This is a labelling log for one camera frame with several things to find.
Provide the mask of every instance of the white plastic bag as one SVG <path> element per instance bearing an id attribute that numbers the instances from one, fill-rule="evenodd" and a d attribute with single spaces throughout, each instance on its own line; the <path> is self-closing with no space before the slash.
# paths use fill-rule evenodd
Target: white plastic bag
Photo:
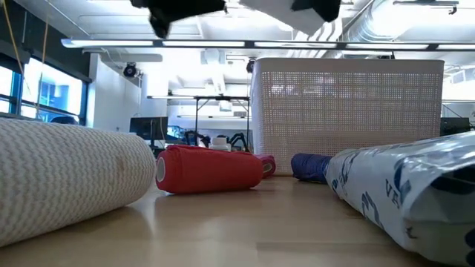
<path id="1" fill-rule="evenodd" d="M 475 266 L 475 132 L 346 150 L 330 187 L 400 246 L 429 260 Z"/>

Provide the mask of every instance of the computer monitor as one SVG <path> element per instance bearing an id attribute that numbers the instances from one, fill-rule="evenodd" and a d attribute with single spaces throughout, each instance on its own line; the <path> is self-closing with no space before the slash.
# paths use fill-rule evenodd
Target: computer monitor
<path id="1" fill-rule="evenodd" d="M 168 117 L 131 118 L 130 132 L 144 140 L 165 140 L 168 130 Z"/>
<path id="2" fill-rule="evenodd" d="M 441 118 L 440 136 L 460 134 L 471 130 L 469 118 Z"/>

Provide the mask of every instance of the paper towel roll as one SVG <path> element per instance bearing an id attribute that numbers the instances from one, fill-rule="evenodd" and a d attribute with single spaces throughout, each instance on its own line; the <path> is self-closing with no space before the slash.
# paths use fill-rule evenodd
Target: paper towel roll
<path id="1" fill-rule="evenodd" d="M 138 136 L 0 119 L 0 246 L 138 200 L 155 168 Z"/>

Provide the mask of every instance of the ceiling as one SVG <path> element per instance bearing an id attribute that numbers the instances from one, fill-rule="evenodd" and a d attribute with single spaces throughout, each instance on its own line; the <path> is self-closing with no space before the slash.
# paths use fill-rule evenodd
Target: ceiling
<path id="1" fill-rule="evenodd" d="M 129 0 L 15 0 L 65 35 L 75 39 L 155 39 L 148 23 L 148 11 L 131 6 Z M 325 24 L 315 35 L 293 30 L 277 19 L 228 0 L 229 14 L 216 12 L 173 23 L 170 39 L 242 39 L 242 40 L 321 40 L 335 41 L 344 26 L 369 0 L 343 0 L 340 17 Z M 400 13 L 391 4 L 388 13 L 374 15 L 373 27 L 381 34 L 395 30 L 400 42 L 472 42 L 475 39 L 475 1 L 459 0 L 463 5 L 449 15 L 448 7 L 407 9 Z M 103 54 L 105 61 L 113 54 L 149 54 L 163 56 L 170 88 L 204 88 L 213 82 L 216 68 L 203 65 L 199 49 L 122 48 Z M 244 57 L 300 56 L 320 57 L 324 51 L 289 50 L 223 50 L 224 54 Z M 475 65 L 475 53 L 396 53 L 397 59 L 442 59 L 448 65 Z M 225 83 L 243 84 L 249 81 L 246 61 L 232 65 L 225 62 L 219 72 Z"/>

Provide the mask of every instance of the office room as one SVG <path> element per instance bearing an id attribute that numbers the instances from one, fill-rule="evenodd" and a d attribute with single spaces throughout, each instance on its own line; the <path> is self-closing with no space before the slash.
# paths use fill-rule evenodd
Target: office room
<path id="1" fill-rule="evenodd" d="M 475 266 L 473 14 L 0 0 L 0 266 Z"/>

